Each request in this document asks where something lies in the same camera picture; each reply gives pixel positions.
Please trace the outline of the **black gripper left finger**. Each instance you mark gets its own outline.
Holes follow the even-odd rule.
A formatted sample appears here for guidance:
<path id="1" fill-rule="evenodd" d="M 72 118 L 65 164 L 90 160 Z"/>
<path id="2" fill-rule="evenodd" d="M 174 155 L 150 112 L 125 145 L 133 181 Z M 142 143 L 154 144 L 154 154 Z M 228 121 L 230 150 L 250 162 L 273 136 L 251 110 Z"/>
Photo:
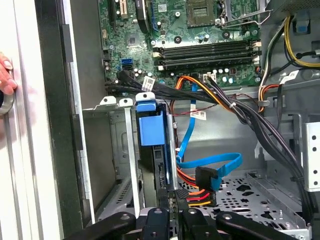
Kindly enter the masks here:
<path id="1" fill-rule="evenodd" d="M 66 240 L 168 240 L 170 216 L 164 208 L 150 208 L 147 215 L 135 217 L 129 212 L 117 212 L 86 227 Z"/>

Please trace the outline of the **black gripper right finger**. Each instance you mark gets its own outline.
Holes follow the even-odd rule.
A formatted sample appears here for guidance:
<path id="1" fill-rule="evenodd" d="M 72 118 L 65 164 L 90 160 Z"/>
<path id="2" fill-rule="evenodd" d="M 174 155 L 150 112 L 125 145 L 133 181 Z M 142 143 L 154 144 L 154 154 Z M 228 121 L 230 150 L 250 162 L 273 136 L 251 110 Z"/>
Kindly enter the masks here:
<path id="1" fill-rule="evenodd" d="M 222 211 L 209 224 L 196 208 L 182 213 L 184 240 L 294 240 L 295 237 L 272 229 L 234 212 Z"/>

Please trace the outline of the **bare person hand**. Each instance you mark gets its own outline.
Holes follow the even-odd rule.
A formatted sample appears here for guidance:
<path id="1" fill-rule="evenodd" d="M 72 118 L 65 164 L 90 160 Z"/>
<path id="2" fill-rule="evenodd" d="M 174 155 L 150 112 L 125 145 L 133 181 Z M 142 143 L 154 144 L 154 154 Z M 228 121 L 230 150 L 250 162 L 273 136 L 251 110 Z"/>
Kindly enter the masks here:
<path id="1" fill-rule="evenodd" d="M 13 70 L 11 61 L 0 52 L 0 90 L 6 95 L 12 95 L 18 87 L 10 71 Z"/>

